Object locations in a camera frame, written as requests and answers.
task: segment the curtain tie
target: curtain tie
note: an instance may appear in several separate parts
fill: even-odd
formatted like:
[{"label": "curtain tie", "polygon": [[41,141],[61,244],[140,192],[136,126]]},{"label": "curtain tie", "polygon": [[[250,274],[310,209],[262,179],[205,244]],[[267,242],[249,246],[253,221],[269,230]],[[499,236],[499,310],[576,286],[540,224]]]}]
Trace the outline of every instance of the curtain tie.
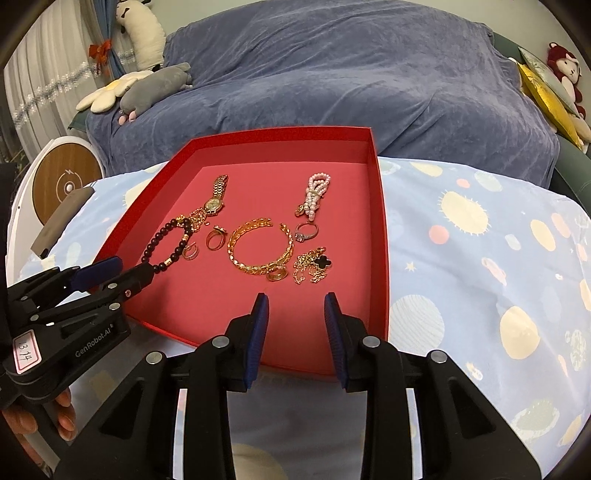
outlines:
[{"label": "curtain tie", "polygon": [[100,75],[102,67],[107,64],[107,55],[111,49],[111,41],[106,40],[102,45],[92,44],[88,49],[88,56],[96,60],[96,74]]}]

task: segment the black clover pendant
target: black clover pendant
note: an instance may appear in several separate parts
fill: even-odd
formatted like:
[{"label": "black clover pendant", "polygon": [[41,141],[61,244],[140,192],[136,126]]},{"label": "black clover pendant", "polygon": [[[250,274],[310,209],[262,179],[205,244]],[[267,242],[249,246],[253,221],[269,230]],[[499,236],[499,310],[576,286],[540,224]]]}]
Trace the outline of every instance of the black clover pendant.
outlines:
[{"label": "black clover pendant", "polygon": [[328,257],[326,257],[326,255],[319,256],[316,260],[314,260],[314,263],[318,265],[318,268],[321,270],[325,270],[326,267],[332,265],[332,262],[328,259]]}]

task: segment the stuffed toy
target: stuffed toy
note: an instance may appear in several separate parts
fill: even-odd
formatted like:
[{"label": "stuffed toy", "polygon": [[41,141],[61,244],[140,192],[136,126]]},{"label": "stuffed toy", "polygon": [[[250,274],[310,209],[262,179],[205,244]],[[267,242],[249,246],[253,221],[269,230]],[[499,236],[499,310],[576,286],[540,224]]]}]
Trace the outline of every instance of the stuffed toy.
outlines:
[{"label": "stuffed toy", "polygon": [[99,88],[91,94],[86,95],[78,105],[76,105],[76,110],[82,112],[90,107],[92,113],[106,112],[113,107],[117,98],[122,97],[135,82],[146,78],[151,74],[152,71],[150,70],[147,70],[146,72],[126,73],[121,78],[114,80],[107,86]]},{"label": "stuffed toy", "polygon": [[[548,52],[548,66],[558,77],[573,102],[581,103],[583,94],[577,88],[581,78],[581,67],[577,58],[566,48],[557,43],[551,43]],[[587,116],[585,109],[581,105],[577,105],[577,110],[585,119]]]},{"label": "stuffed toy", "polygon": [[138,70],[159,70],[164,63],[166,34],[156,15],[146,6],[151,0],[121,0],[115,19],[121,33],[127,32],[134,44]]},{"label": "stuffed toy", "polygon": [[119,103],[119,125],[127,120],[133,122],[155,103],[191,88],[191,76],[187,73],[190,68],[188,63],[171,65],[134,83]]}]

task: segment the silver ring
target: silver ring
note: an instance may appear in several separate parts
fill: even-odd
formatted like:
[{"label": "silver ring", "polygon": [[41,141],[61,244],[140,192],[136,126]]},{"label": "silver ring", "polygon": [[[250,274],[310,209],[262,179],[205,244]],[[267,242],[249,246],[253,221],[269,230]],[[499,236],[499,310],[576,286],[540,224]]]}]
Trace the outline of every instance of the silver ring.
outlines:
[{"label": "silver ring", "polygon": [[[316,230],[311,235],[305,235],[302,232],[300,232],[300,228],[302,228],[304,225],[312,225]],[[318,235],[318,231],[319,231],[318,225],[316,225],[315,223],[304,222],[304,223],[299,224],[297,227],[295,227],[294,238],[298,242],[305,242],[306,240],[310,240],[311,238],[314,238],[316,235]]]}]

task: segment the red tray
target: red tray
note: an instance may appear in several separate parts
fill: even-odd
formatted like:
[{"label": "red tray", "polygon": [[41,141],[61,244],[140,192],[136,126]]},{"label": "red tray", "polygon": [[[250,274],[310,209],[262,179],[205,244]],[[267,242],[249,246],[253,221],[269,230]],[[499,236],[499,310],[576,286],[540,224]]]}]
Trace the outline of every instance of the red tray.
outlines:
[{"label": "red tray", "polygon": [[[277,282],[247,275],[229,260],[227,248],[209,251],[213,225],[232,233],[256,218],[273,227],[249,232],[236,244],[245,264],[276,260],[287,246],[279,229],[305,217],[294,215],[304,201],[308,178],[331,175],[320,202],[318,236],[295,243],[290,275]],[[343,312],[361,318],[372,335],[388,328],[388,247],[384,197],[371,130],[357,127],[289,127],[214,135],[190,141],[152,179],[119,221],[96,261],[118,255],[137,265],[147,243],[165,222],[188,215],[212,195],[213,181],[229,176],[225,207],[191,241],[200,254],[181,259],[126,303],[126,313],[152,330],[197,346],[223,333],[228,322],[250,311],[256,294],[269,297],[270,314],[262,363],[307,374],[332,375],[323,301],[334,291]],[[163,261],[178,245],[175,229],[152,257]],[[332,266],[317,284],[297,285],[291,276],[298,255],[326,247]]]}]

